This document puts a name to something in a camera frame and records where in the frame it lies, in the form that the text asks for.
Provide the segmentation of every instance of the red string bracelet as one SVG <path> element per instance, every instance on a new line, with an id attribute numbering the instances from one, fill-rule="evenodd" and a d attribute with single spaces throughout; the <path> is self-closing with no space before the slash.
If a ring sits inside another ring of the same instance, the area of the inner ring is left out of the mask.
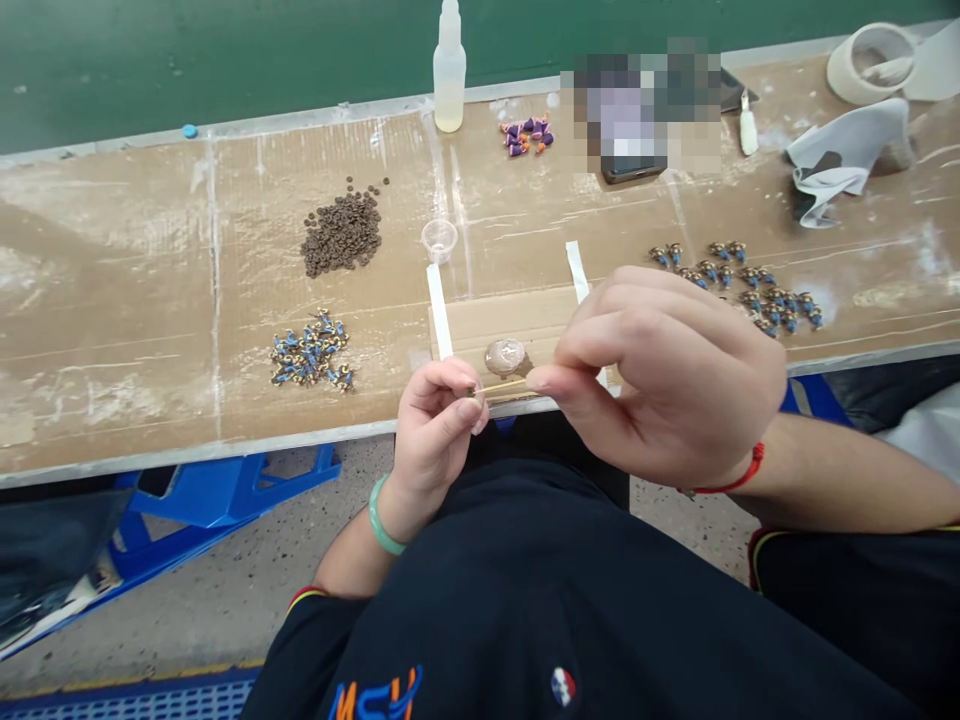
<path id="1" fill-rule="evenodd" d="M 729 485 L 724 485 L 720 488 L 694 488 L 693 492 L 697 493 L 698 495 L 712 495 L 714 493 L 730 492 L 731 490 L 736 490 L 741 485 L 746 485 L 747 481 L 756 475 L 757 471 L 760 469 L 760 463 L 763 462 L 763 453 L 764 444 L 762 442 L 759 442 L 753 446 L 753 460 L 750 462 L 750 467 L 747 468 L 747 471 L 743 474 L 743 477 L 736 482 L 730 483 Z"/>

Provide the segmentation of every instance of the person's left hand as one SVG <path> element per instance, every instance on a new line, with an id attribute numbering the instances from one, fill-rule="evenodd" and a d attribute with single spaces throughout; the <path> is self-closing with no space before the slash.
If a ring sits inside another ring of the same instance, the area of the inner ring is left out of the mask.
<path id="1" fill-rule="evenodd" d="M 479 389 L 480 376 L 455 357 L 420 368 L 400 398 L 393 472 L 380 496 L 384 529 L 407 542 L 439 509 L 447 489 L 463 470 L 471 434 L 490 419 Z"/>

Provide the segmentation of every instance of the white plastic bottle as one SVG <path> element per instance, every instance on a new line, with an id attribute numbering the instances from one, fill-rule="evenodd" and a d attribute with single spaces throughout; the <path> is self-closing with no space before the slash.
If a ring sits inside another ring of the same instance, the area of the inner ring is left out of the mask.
<path id="1" fill-rule="evenodd" d="M 460 44 L 460 6 L 443 0 L 440 42 L 433 53 L 434 119 L 443 132 L 456 132 L 463 122 L 463 91 L 467 84 L 467 53 Z"/>

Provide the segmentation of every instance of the blue plastic mat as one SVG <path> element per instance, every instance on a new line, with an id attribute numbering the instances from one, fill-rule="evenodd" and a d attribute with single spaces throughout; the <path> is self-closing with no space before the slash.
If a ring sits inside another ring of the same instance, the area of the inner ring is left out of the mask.
<path id="1" fill-rule="evenodd" d="M 0 703 L 0 720 L 234 720 L 260 668 Z"/>

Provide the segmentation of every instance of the wooden stick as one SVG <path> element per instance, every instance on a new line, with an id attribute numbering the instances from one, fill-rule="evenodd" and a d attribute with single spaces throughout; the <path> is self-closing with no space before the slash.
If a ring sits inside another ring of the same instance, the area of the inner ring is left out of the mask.
<path id="1" fill-rule="evenodd" d="M 491 390 L 502 390 L 503 388 L 513 387 L 514 385 L 523 385 L 526 382 L 527 382 L 526 378 L 524 378 L 523 380 L 514 380 L 508 383 L 501 383 L 500 385 L 493 385 L 488 388 L 480 388 L 480 390 L 478 390 L 477 392 L 488 393 Z"/>

